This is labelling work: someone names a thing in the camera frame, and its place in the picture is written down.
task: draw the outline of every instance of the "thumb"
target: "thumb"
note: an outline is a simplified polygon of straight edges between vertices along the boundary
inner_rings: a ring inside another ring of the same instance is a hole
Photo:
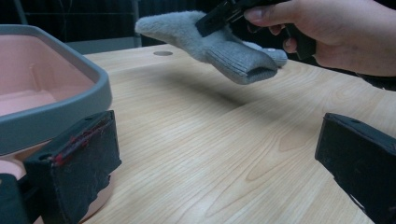
[[[254,7],[245,11],[245,19],[257,26],[273,26],[293,23],[295,1],[288,1],[266,7]]]

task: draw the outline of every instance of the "table surface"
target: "table surface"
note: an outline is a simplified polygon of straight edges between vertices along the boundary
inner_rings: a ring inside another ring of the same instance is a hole
[[[315,150],[327,112],[395,136],[396,92],[293,61],[236,85],[169,45],[86,57],[109,74],[122,159],[86,223],[372,223]]]

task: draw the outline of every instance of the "pink container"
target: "pink container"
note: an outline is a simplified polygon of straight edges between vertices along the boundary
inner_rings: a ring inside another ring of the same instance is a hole
[[[111,104],[107,73],[39,28],[0,25],[0,173],[25,175],[22,161],[80,119]],[[110,196],[99,193],[90,216]]]

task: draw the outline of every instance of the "black tool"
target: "black tool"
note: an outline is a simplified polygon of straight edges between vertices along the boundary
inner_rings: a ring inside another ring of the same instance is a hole
[[[23,164],[18,181],[0,174],[1,223],[79,223],[121,164],[114,113],[81,120]]]
[[[315,158],[374,223],[396,223],[395,138],[359,120],[328,113]]]
[[[224,0],[198,20],[195,26],[201,36],[205,37],[223,28],[229,22],[241,19],[246,9],[257,6],[269,6],[286,1],[289,0]],[[258,31],[256,28],[253,29],[251,24],[250,30],[253,32]],[[297,40],[297,56],[299,59],[305,59],[315,54],[316,41],[314,39],[301,33],[294,24],[286,24],[286,30],[290,37]]]

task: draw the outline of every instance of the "dark background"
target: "dark background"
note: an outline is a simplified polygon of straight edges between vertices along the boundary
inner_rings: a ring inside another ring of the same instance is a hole
[[[208,12],[221,1],[140,0],[138,14],[139,17],[145,17],[172,11]],[[20,2],[29,25],[40,27],[65,43],[135,36],[132,0],[21,0]],[[395,0],[377,0],[377,2],[396,8]],[[1,23],[22,23],[14,0],[0,0]],[[283,40],[287,38],[284,33],[273,36],[268,29],[262,29],[257,34],[250,34],[245,20],[239,20],[231,27],[234,34],[241,39],[254,42],[264,48],[282,49]],[[142,37],[142,46],[162,43]],[[299,61],[294,54],[288,56],[292,60]],[[312,57],[301,62],[318,65]]]

